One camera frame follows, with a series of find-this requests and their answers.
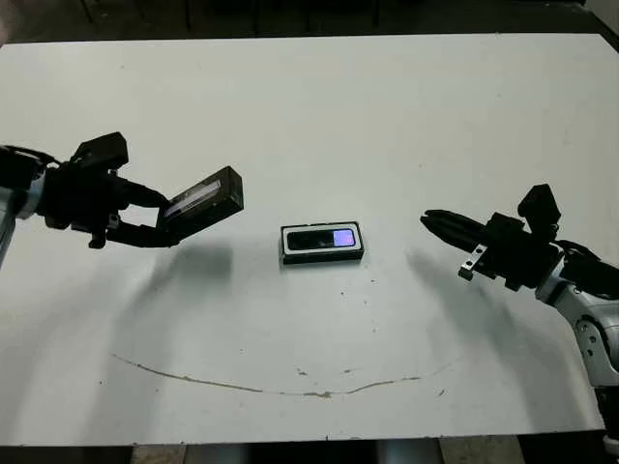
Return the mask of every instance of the brown stain line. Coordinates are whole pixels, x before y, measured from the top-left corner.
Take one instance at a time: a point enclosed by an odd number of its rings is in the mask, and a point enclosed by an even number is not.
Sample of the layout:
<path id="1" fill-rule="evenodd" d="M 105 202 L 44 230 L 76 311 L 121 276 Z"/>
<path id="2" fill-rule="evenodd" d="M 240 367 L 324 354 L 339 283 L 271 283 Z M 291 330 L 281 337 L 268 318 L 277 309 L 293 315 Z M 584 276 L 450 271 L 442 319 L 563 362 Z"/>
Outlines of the brown stain line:
<path id="1" fill-rule="evenodd" d="M 123 363 L 132 365 L 133 367 L 137 367 L 138 369 L 145 370 L 146 372 L 151 372 L 152 374 L 157 374 L 163 377 L 167 377 L 168 379 L 183 380 L 185 382 L 194 382 L 195 384 L 210 385 L 212 387 L 222 387 L 224 389 L 240 390 L 242 392 L 264 393 L 264 391 L 260 389 L 252 389 L 250 387 L 242 387 L 240 385 L 226 384 L 224 382 L 213 382 L 211 380 L 193 379 L 192 377 L 188 375 L 174 375 L 168 372 L 162 372 L 160 370 L 147 367 L 146 365 L 140 364 L 138 362 L 126 360 L 125 358 L 121 358 L 120 356 L 114 355 L 113 353 L 111 353 L 111 356 L 116 358 L 118 361 L 122 361 Z"/>
<path id="2" fill-rule="evenodd" d="M 188 375 L 174 375 L 174 374 L 170 374 L 168 372 L 163 372 L 161 370 L 153 369 L 151 367 L 148 367 L 146 365 L 140 364 L 138 362 L 133 362 L 131 360 L 126 360 L 125 358 L 122 358 L 122 357 L 120 357 L 118 355 L 115 355 L 113 353 L 110 353 L 110 356 L 112 356 L 113 358 L 115 358 L 118 361 L 121 361 L 121 362 L 123 362 L 125 364 L 132 365 L 133 367 L 137 367 L 138 369 L 145 370 L 146 372 L 150 372 L 152 374 L 161 375 L 162 377 L 167 377 L 168 379 L 182 380 L 184 382 L 192 382 L 192 383 L 195 383 L 195 384 L 210 385 L 211 387 L 222 387 L 224 389 L 240 390 L 241 392 L 279 394 L 279 395 L 283 395 L 283 396 L 313 396 L 313 397 L 316 397 L 316 398 L 331 399 L 335 395 L 354 394 L 354 393 L 357 393 L 357 392 L 362 392 L 363 390 L 373 389 L 375 387 L 381 387 L 381 386 L 384 386 L 384 385 L 392 385 L 392 384 L 397 384 L 399 382 L 411 382 L 411 381 L 415 381 L 415 380 L 421 380 L 421 377 L 402 377 L 401 379 L 396 379 L 396 380 L 383 380 L 381 382 L 373 382 L 371 384 L 363 385 L 363 386 L 358 387 L 356 389 L 346 390 L 346 391 L 324 391 L 324 392 L 318 392 L 318 391 L 305 391 L 305 392 L 296 392 L 296 391 L 268 391 L 268 390 L 261 390 L 261 389 L 253 389 L 253 388 L 250 388 L 250 387 L 243 387 L 243 386 L 240 386 L 240 385 L 226 384 L 224 382 L 214 382 L 212 380 L 194 379 L 194 378 L 192 378 L 192 377 L 190 377 Z"/>

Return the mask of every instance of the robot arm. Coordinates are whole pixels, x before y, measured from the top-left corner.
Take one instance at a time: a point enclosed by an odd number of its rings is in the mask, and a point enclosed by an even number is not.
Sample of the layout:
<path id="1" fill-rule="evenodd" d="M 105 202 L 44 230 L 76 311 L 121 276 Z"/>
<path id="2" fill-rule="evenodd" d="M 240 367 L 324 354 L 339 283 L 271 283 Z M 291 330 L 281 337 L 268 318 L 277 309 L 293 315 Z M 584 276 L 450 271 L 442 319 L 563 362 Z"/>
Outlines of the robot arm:
<path id="1" fill-rule="evenodd" d="M 585 246 L 557 241 L 559 210 L 548 185 L 533 187 L 518 205 L 524 222 L 494 213 L 483 225 L 442 210 L 421 218 L 449 245 L 470 253 L 458 274 L 501 276 L 517 291 L 535 289 L 538 300 L 555 307 L 572 327 L 606 425 L 606 450 L 619 456 L 619 269 Z"/>
<path id="2" fill-rule="evenodd" d="M 133 247 L 173 247 L 189 235 L 243 209 L 243 185 L 229 166 L 168 201 L 118 176 L 129 162 L 120 132 L 83 142 L 66 162 L 35 150 L 0 146 L 0 266 L 17 218 L 91 234 L 90 248 L 106 241 Z M 121 220 L 130 204 L 159 209 L 157 225 Z"/>

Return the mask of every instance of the metal bracket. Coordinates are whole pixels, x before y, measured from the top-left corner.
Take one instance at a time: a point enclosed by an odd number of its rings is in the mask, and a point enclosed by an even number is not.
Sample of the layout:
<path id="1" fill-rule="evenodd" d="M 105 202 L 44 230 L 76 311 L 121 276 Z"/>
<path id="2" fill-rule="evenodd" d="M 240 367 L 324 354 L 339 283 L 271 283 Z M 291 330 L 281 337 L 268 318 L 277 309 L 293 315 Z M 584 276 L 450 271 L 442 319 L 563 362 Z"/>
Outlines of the metal bracket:
<path id="1" fill-rule="evenodd" d="M 473 278 L 473 268 L 477 264 L 477 262 L 482 259 L 484 253 L 487 250 L 487 246 L 485 245 L 477 245 L 473 252 L 469 255 L 468 259 L 462 263 L 457 274 L 465 278 L 466 280 L 471 280 Z"/>

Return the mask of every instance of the white table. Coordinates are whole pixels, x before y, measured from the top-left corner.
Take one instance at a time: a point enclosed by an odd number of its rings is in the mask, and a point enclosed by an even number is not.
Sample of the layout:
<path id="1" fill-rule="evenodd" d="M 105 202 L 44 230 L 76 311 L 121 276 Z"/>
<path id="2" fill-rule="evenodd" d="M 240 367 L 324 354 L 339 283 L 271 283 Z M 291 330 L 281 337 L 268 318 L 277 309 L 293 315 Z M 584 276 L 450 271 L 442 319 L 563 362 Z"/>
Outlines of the white table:
<path id="1" fill-rule="evenodd" d="M 17 225 L 1 445 L 601 426 L 561 316 L 458 278 L 464 253 L 419 222 L 515 215 L 549 182 L 561 237 L 619 261 L 619 59 L 600 37 L 6 45 L 0 83 L 4 143 L 65 160 L 121 131 L 125 177 L 169 197 L 230 164 L 246 196 L 172 249 Z M 280 266 L 281 225 L 350 219 L 360 265 Z"/>

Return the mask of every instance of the black box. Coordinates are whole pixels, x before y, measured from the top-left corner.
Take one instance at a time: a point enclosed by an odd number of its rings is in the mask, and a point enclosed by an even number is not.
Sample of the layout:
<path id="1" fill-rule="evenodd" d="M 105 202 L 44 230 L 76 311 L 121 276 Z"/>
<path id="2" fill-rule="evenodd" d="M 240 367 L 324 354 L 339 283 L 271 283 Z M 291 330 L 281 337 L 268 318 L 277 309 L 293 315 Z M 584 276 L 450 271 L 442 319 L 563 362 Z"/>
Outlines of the black box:
<path id="1" fill-rule="evenodd" d="M 243 210 L 243 180 L 230 166 L 170 200 L 161 209 L 157 228 L 181 241 Z"/>

